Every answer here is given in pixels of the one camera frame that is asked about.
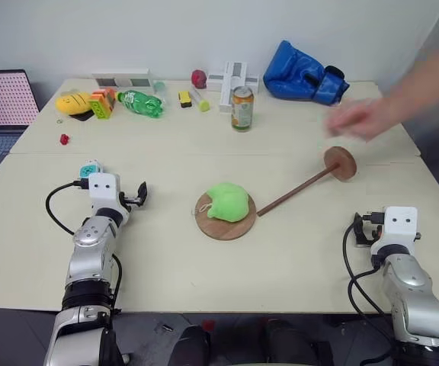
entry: cable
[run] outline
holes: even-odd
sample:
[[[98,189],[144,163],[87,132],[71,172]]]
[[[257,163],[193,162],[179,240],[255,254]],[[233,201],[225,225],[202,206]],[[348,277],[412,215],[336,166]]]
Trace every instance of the cable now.
[[[381,329],[377,324],[375,324],[372,320],[369,319],[367,315],[358,307],[358,305],[355,303],[355,300],[353,298],[352,290],[353,286],[355,285],[357,289],[360,291],[362,296],[370,303],[370,305],[373,306],[373,308],[384,318],[384,320],[390,325],[389,320],[386,318],[386,314],[380,309],[380,307],[377,306],[377,304],[369,297],[369,295],[364,291],[364,289],[358,284],[358,279],[372,275],[376,273],[379,268],[374,268],[369,271],[362,272],[360,274],[355,275],[354,272],[351,270],[350,262],[348,261],[348,255],[347,255],[347,239],[348,235],[350,234],[350,231],[354,228],[356,222],[353,222],[345,231],[343,235],[343,243],[342,243],[342,251],[343,251],[343,259],[345,266],[347,268],[348,274],[350,275],[350,282],[348,283],[348,299],[350,300],[350,303],[352,307],[357,311],[357,313],[368,323],[370,324],[377,332],[379,332],[389,343],[390,348],[388,351],[386,351],[384,354],[375,357],[375,358],[369,358],[366,360],[363,360],[360,363],[360,366],[364,366],[366,364],[375,364],[378,362],[381,362],[388,358],[392,353],[394,349],[394,342],[392,340],[392,337],[388,335],[383,329]]]
[[[52,199],[52,196],[57,193],[58,191],[61,191],[63,189],[66,189],[68,187],[72,187],[78,185],[76,184],[76,181],[73,181],[71,183],[67,183],[66,185],[61,185],[60,187],[55,188],[53,191],[51,191],[49,193],[48,196],[46,196],[46,200],[45,200],[45,208],[46,208],[46,212],[49,214],[50,218],[57,224],[59,225],[64,231],[66,231],[68,234],[70,235],[74,235],[74,232],[72,230],[70,230],[67,226],[65,226],[63,223],[61,223],[53,214],[52,209],[50,208],[50,200]]]
[[[120,292],[120,284],[121,284],[121,276],[123,275],[123,267],[121,266],[121,262],[120,262],[119,258],[115,254],[113,254],[113,259],[118,266],[118,279],[116,281],[116,286],[114,287],[114,293],[113,293],[113,308],[114,308],[114,304],[116,303],[116,299],[118,298],[118,293]]]

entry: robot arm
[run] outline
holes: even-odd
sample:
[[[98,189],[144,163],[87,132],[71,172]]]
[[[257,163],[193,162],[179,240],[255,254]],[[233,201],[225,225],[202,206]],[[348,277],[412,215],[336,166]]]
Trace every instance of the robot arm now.
[[[367,240],[362,220],[378,224]],[[396,364],[439,365],[439,301],[432,281],[414,257],[418,211],[388,207],[384,213],[356,215],[357,244],[370,246],[374,268],[383,269],[383,289],[392,308]]]
[[[45,366],[123,366],[112,327],[120,275],[114,290],[112,270],[120,231],[127,223],[132,204],[146,199],[143,182],[135,198],[120,191],[119,176],[96,172],[86,184],[92,216],[72,237],[74,252],[66,277],[62,311],[56,315]]]

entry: laptop screen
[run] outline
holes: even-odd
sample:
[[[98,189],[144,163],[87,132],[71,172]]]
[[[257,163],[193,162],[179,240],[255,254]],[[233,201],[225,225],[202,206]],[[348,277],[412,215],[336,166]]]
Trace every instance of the laptop screen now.
[[[0,127],[25,127],[38,107],[24,70],[0,70]]]

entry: soda can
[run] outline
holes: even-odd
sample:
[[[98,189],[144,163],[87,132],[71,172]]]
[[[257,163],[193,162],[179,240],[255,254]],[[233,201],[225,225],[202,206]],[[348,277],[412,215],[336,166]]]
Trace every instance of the soda can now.
[[[232,127],[246,131],[252,126],[253,91],[248,86],[237,86],[232,96]]]

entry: green sponge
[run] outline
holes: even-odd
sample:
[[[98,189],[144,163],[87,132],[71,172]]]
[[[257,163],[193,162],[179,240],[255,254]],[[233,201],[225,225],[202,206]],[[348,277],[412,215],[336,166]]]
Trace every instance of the green sponge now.
[[[213,202],[207,211],[209,218],[235,223],[248,215],[248,193],[239,185],[219,183],[206,193]]]

